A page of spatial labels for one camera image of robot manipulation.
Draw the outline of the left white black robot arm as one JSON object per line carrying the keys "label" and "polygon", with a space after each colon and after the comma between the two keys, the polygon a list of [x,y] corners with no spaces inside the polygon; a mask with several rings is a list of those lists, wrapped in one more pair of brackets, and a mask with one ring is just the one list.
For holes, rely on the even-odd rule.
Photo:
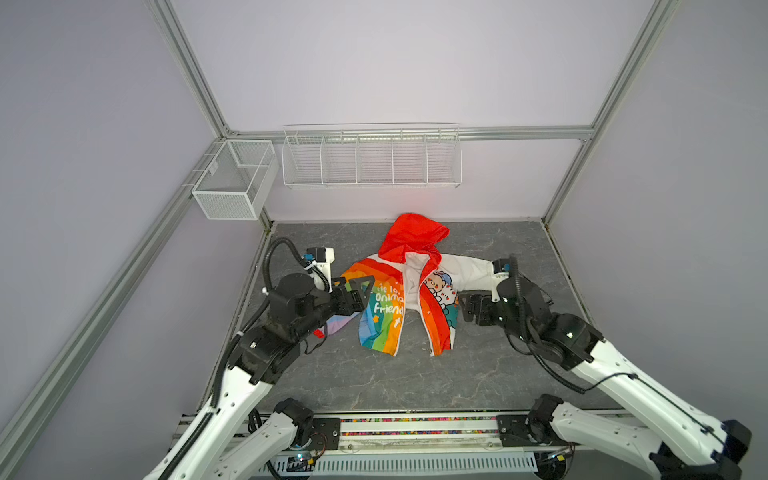
{"label": "left white black robot arm", "polygon": [[267,317],[236,334],[216,369],[207,405],[148,473],[150,479],[248,479],[265,463],[310,437],[313,413],[292,399],[236,447],[231,440],[248,414],[300,356],[302,342],[334,316],[364,312],[371,276],[338,278],[329,291],[306,273],[291,274],[267,291]]}

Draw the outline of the colourful rainbow kids jacket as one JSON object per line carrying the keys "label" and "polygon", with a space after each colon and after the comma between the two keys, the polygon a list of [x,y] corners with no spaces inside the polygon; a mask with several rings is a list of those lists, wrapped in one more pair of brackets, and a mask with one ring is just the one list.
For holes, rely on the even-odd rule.
{"label": "colourful rainbow kids jacket", "polygon": [[450,229],[415,213],[399,216],[376,254],[357,261],[342,277],[371,277],[373,290],[359,320],[360,344],[395,356],[408,311],[417,313],[433,356],[454,347],[459,320],[459,295],[489,292],[499,298],[502,274],[488,260],[443,254],[437,245]]}

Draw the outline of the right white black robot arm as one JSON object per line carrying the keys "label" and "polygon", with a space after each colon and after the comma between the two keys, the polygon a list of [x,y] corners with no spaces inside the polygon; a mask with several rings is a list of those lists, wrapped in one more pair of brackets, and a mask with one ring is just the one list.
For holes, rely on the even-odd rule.
{"label": "right white black robot arm", "polygon": [[581,317],[551,310],[540,288],[518,275],[492,276],[489,285],[458,295],[465,320],[498,326],[520,339],[558,383],[585,395],[599,390],[640,421],[618,421],[541,395],[525,425],[537,444],[590,447],[654,479],[739,479],[751,431],[684,401],[634,365]]}

